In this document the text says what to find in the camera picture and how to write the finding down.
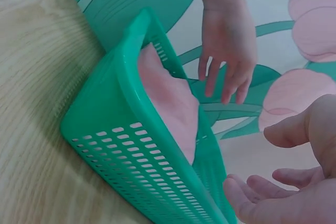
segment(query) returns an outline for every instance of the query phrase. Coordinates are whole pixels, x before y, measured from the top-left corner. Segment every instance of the green plastic basket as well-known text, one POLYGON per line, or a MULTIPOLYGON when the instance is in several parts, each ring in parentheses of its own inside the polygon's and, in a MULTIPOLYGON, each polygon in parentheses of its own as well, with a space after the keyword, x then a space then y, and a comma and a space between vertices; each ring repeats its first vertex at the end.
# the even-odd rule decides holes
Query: green plastic basket
POLYGON ((61 132, 122 197, 157 224, 236 223, 222 183, 217 140, 202 108, 191 166, 141 83, 137 60, 152 42, 164 67, 187 79, 160 23, 148 8, 98 63, 66 113, 61 132))

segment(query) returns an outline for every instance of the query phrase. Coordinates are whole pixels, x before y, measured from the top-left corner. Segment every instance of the pink tulip print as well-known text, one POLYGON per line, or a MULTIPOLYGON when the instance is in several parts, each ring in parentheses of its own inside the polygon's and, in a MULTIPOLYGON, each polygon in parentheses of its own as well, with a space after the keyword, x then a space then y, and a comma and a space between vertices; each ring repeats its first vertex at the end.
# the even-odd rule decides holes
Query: pink tulip print
POLYGON ((270 87, 259 116, 259 129, 299 114, 324 94, 336 94, 336 83, 326 74, 308 69, 291 70, 270 87))
POLYGON ((336 0, 289 0, 293 39, 313 62, 336 61, 336 0))

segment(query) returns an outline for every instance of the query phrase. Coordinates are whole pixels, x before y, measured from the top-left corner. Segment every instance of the hand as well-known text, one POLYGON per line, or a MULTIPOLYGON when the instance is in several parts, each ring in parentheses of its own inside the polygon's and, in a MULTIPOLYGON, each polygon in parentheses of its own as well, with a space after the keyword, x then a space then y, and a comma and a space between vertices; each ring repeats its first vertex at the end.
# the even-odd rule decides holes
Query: hand
POLYGON ((224 182, 225 195, 246 224, 332 224, 336 220, 336 96, 325 95, 297 116, 265 129, 266 139, 291 148, 310 142, 320 167, 279 169, 273 178, 297 187, 285 190, 251 176, 244 183, 236 175, 224 182))
POLYGON ((200 80, 205 79, 207 64, 212 57, 206 95, 212 96, 219 68, 226 62, 222 102, 228 104, 236 93, 236 102, 243 103, 257 61, 255 28, 249 14, 237 12, 230 17, 220 9, 204 9, 202 40, 203 51, 198 66, 200 80))
POLYGON ((205 80, 207 64, 212 57, 206 83, 206 95, 212 96, 222 62, 227 64, 222 102, 243 103, 257 62, 256 32, 245 0, 203 0, 203 51, 198 75, 205 80))

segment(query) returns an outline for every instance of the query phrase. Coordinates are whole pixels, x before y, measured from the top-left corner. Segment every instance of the wooden floor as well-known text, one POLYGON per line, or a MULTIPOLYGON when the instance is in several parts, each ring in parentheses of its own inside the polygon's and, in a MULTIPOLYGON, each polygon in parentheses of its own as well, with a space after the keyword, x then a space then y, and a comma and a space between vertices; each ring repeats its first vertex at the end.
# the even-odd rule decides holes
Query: wooden floor
POLYGON ((103 55, 74 0, 0 0, 0 223, 150 223, 59 133, 103 55))

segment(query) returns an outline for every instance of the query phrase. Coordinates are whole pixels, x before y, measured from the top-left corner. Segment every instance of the pink towel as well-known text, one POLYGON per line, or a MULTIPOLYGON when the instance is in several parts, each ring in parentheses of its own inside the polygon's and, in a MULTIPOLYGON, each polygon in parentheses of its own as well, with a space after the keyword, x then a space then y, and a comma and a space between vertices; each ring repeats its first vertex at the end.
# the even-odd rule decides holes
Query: pink towel
POLYGON ((192 164, 196 150, 198 100, 192 95, 186 80, 172 77, 163 68, 152 44, 141 50, 138 69, 148 97, 192 164))

